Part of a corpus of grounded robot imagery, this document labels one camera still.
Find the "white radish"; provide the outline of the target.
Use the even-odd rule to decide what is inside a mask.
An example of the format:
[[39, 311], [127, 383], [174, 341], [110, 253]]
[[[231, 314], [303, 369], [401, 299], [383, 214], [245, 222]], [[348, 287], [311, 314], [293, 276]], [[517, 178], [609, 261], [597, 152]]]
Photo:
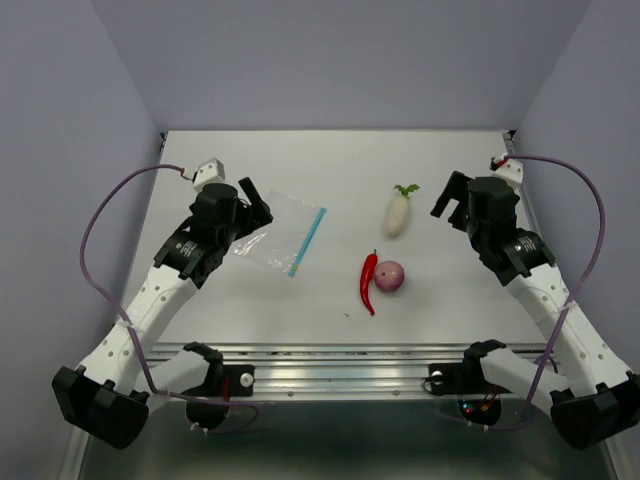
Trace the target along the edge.
[[420, 186], [418, 184], [406, 186], [396, 184], [393, 189], [395, 193], [389, 202], [383, 220], [383, 231], [391, 239], [402, 235], [408, 226], [411, 216], [410, 196], [419, 191]]

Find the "purple onion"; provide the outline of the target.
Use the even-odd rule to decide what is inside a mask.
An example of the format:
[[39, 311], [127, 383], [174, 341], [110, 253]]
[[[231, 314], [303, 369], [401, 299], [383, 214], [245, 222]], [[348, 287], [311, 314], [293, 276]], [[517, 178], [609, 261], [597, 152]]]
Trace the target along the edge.
[[405, 270], [398, 262], [381, 262], [374, 270], [373, 281], [382, 292], [396, 292], [405, 281]]

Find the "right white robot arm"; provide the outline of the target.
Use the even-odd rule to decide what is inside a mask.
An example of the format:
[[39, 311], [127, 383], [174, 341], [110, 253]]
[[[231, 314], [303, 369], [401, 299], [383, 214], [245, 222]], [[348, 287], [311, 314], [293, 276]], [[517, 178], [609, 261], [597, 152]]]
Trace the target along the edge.
[[458, 363], [433, 364], [429, 393], [480, 394], [491, 385], [529, 399], [563, 440], [585, 450], [639, 422], [639, 376], [606, 347], [571, 298], [555, 259], [533, 231], [517, 226], [520, 198], [497, 176], [470, 178], [453, 172], [432, 216], [452, 200], [449, 223], [465, 232], [483, 265], [524, 308], [551, 345], [561, 370], [537, 371], [497, 340], [475, 342]]

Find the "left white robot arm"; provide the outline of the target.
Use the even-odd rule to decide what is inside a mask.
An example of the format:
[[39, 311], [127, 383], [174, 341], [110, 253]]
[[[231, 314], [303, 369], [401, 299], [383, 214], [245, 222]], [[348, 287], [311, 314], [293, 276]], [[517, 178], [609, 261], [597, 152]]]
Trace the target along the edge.
[[77, 367], [62, 367], [52, 388], [64, 419], [115, 449], [140, 435], [151, 413], [171, 399], [210, 413], [195, 423], [218, 427], [230, 407], [246, 406], [255, 368], [224, 363], [220, 351], [186, 344], [151, 368], [146, 356], [179, 310], [222, 265], [232, 243], [270, 224], [269, 206], [250, 178], [237, 187], [208, 183], [199, 188], [191, 214], [165, 241], [128, 307], [116, 308], [116, 323]]

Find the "clear zip top bag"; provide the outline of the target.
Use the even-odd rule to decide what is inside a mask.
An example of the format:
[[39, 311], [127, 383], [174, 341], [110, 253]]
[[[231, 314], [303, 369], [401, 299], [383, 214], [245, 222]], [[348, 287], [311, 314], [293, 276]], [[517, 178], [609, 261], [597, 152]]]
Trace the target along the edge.
[[273, 221], [238, 240], [232, 252], [293, 278], [327, 209], [276, 191], [266, 203]]

